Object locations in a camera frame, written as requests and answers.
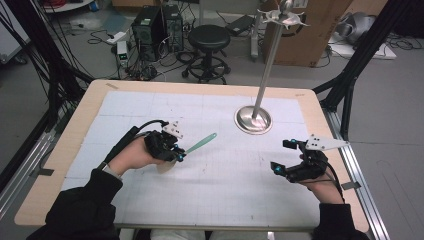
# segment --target table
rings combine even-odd
[[[94,81],[63,132],[45,168],[54,169],[52,176],[39,176],[19,209],[15,222],[18,225],[40,226],[59,193],[63,179],[80,149],[84,136],[97,115],[103,99],[109,91],[144,91],[156,93],[203,94],[223,96],[256,96],[257,87],[198,85],[181,83],[153,83],[96,80]],[[307,131],[319,136],[332,137],[321,111],[318,99],[311,90],[268,88],[265,97],[296,99],[299,102]],[[340,181],[348,182],[348,173],[337,150],[326,151],[336,169]],[[347,203],[352,205],[356,228],[367,231],[369,226],[354,190],[344,192]]]

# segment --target black stool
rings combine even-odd
[[[230,40],[230,34],[223,27],[202,25],[191,30],[188,35],[189,43],[206,55],[191,60],[186,70],[182,72],[182,76],[186,78],[190,72],[199,79],[198,83],[221,78],[222,83],[226,85],[224,74],[230,73],[231,68],[222,59],[214,57],[212,54],[221,51],[225,56],[222,49],[230,44]]]

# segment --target floor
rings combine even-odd
[[[76,10],[59,14],[63,21],[86,13]],[[110,33],[125,31],[131,16],[119,14],[112,7],[97,12],[103,27]],[[220,22],[211,12],[211,21]],[[72,52],[96,78],[116,77],[114,55],[106,44],[88,44],[89,31],[68,35]],[[424,81],[422,61],[424,50],[392,49],[395,60],[371,60],[360,75],[354,92],[350,123],[350,141],[368,183],[374,201],[391,239],[424,239],[424,188],[420,184],[424,172]],[[233,37],[227,47],[225,61],[232,71],[226,77],[229,85],[258,86],[264,70],[261,59],[249,57],[250,40]],[[162,64],[171,64],[168,56]],[[322,68],[275,65],[268,86],[314,88],[337,76],[348,60],[330,57]],[[319,66],[326,65],[323,58]],[[179,62],[164,67],[165,72],[152,81],[196,84],[192,78],[181,77]],[[9,63],[0,67],[0,171],[8,164],[28,134],[47,109],[47,98],[33,66]],[[13,217],[34,179],[30,178],[0,221],[2,239],[24,239],[34,228],[16,226]],[[305,234],[277,234],[276,239],[308,239]]]

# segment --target person's right hand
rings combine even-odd
[[[333,177],[328,168],[325,171],[328,175]],[[344,204],[342,196],[340,196],[332,179],[330,179],[327,174],[315,179],[306,179],[298,183],[311,190],[321,203]]]

